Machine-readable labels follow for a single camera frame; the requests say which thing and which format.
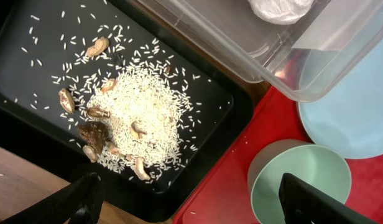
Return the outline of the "rice and food scraps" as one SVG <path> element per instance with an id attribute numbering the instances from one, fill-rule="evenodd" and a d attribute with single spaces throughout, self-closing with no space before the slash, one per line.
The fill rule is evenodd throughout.
<path id="1" fill-rule="evenodd" d="M 16 1 L 0 94 L 111 172 L 170 186 L 231 94 L 109 1 Z"/>

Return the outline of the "mint green bowl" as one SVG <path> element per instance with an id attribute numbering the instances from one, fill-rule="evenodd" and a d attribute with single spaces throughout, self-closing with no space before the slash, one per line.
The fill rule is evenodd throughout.
<path id="1" fill-rule="evenodd" d="M 284 223 L 279 188 L 291 173 L 333 199 L 346 203 L 352 184 L 347 162 L 323 146 L 285 139 L 273 142 L 250 163 L 247 185 L 251 208 L 260 223 Z"/>

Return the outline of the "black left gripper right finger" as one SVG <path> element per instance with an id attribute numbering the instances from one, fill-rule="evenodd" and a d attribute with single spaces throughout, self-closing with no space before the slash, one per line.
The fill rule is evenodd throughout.
<path id="1" fill-rule="evenodd" d="M 284 173 L 279 199 L 286 224 L 376 224 L 291 173 Z"/>

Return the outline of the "white napkin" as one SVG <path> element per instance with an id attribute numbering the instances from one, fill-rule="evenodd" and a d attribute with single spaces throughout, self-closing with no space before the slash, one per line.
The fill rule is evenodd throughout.
<path id="1" fill-rule="evenodd" d="M 248 0 L 253 13 L 260 19 L 277 25 L 299 21 L 311 8 L 314 0 Z"/>

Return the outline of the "light blue plate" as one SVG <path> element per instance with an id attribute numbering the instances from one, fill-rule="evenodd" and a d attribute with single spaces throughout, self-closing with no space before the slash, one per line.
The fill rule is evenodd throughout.
<path id="1" fill-rule="evenodd" d="M 314 143 L 346 159 L 383 155 L 383 39 L 324 97 L 298 110 Z"/>

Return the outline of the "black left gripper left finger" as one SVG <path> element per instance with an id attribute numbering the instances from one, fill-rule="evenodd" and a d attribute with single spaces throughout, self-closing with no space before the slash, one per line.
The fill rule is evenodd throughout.
<path id="1" fill-rule="evenodd" d="M 97 173 L 55 192 L 1 224 L 97 224 L 104 202 L 104 183 Z"/>

